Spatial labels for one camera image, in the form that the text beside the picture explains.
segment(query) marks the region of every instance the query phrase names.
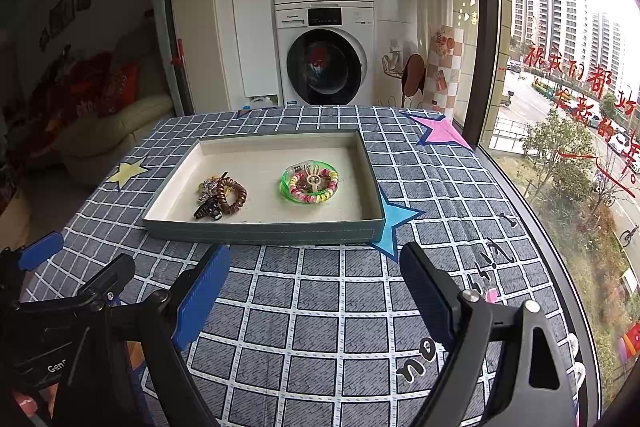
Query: tablecloth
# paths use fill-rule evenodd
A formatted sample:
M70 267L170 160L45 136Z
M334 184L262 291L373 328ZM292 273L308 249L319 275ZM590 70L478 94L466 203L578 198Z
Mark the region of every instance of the tablecloth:
M395 227L398 250L417 241L461 289L479 287L483 295L509 305L539 302L575 393L567 326L545 264L491 175L438 118L381 107L297 107L161 122L122 160L142 160L147 171L122 188L110 182L97 187L65 228L63 251L37 270L27 297L71 296L125 252L136 261L136 275L121 298L133 303L168 288L196 264L208 245L153 239L142 225L155 190L196 140L358 128L388 201L421 212ZM421 359L418 344L428 332L402 280L398 250L391 250L231 246L232 267L220 296L199 338L183 352L222 425L409 425L446 352L438 345L433 362ZM499 348L490 344L463 425L482 414ZM397 373L408 359L424 367L422 375L412 372L411 382ZM142 386L157 425L165 425L147 373Z

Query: blue gripper pad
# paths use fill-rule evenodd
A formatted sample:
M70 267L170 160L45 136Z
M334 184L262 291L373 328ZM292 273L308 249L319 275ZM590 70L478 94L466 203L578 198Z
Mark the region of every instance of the blue gripper pad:
M402 247L400 272L431 338L451 352L460 321L458 285L413 242Z
M64 244L65 240L60 232L51 232L22 250L18 267L25 271L35 270L49 257L62 250Z
M172 337L174 346L179 351L183 351L200 334L225 283L230 266L231 253L227 247L220 246L182 300Z

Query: hair accessory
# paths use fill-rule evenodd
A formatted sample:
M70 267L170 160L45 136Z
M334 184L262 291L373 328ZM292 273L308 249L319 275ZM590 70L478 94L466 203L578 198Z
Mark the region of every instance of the hair accessory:
M193 217L201 219L209 216L217 221L223 214L235 214L242 208L246 202L246 189L233 179L227 178L227 174L228 172L225 172L220 178L211 176L200 184L198 201L201 204ZM233 203L229 203L227 200L230 192L236 194L236 201Z
M282 175L282 193L291 201L323 203L338 189L338 172L329 164L308 160Z

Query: shallow box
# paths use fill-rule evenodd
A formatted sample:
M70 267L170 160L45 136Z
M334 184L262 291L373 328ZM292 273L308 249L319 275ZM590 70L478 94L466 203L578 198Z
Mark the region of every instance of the shallow box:
M330 200L294 203L281 194L285 169L306 160L337 170ZM225 171L246 188L244 207L219 221L195 219L198 185ZM336 129L201 139L158 188L143 223L152 237L176 241L339 245L379 241L385 213L360 131Z

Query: brown slipper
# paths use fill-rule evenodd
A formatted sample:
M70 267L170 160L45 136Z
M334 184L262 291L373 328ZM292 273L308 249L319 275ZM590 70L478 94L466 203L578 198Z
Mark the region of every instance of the brown slipper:
M418 89L424 88L425 72L426 68L422 57L417 53L411 55L402 72L402 93L405 96L413 96Z

